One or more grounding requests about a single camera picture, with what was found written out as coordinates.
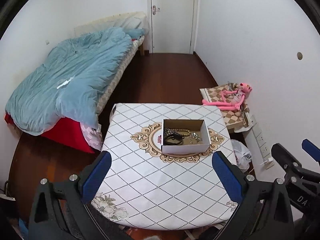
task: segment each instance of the blue comforter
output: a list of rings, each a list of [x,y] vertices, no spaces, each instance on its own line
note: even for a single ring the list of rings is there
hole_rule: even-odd
[[[99,98],[132,47],[132,38],[142,34],[110,28],[62,41],[15,89],[6,112],[32,135],[51,129],[62,117],[97,129]]]

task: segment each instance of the power strip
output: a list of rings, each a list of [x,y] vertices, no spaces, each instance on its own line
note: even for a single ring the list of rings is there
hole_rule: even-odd
[[[253,134],[257,140],[258,146],[260,148],[260,152],[263,158],[263,164],[265,165],[265,168],[268,169],[272,167],[274,164],[273,158],[271,156],[271,151],[268,147],[268,144],[264,140],[264,136],[262,135],[262,130],[256,121],[254,115],[251,116],[251,122],[252,122],[252,131]]]

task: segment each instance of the white plastic bag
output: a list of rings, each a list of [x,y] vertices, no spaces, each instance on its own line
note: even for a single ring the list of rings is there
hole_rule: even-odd
[[[243,143],[231,139],[232,147],[235,151],[237,166],[244,173],[249,169],[251,152]]]

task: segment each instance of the red fabric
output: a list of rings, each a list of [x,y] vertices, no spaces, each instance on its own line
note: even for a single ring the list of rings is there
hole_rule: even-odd
[[[12,117],[8,113],[5,114],[4,120],[9,124],[14,124]],[[66,117],[61,118],[51,130],[41,136],[80,151],[94,153],[84,139],[80,123]]]

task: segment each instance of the pink stuffed animal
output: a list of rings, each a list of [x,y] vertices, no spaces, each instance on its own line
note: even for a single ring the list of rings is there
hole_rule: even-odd
[[[252,87],[246,83],[240,83],[235,91],[221,91],[221,98],[223,102],[208,102],[203,99],[202,104],[204,106],[218,106],[221,111],[223,110],[240,110],[240,106],[243,103],[244,99],[248,97],[249,93],[252,91]],[[225,95],[235,94],[235,97],[231,100],[230,103],[226,102]]]

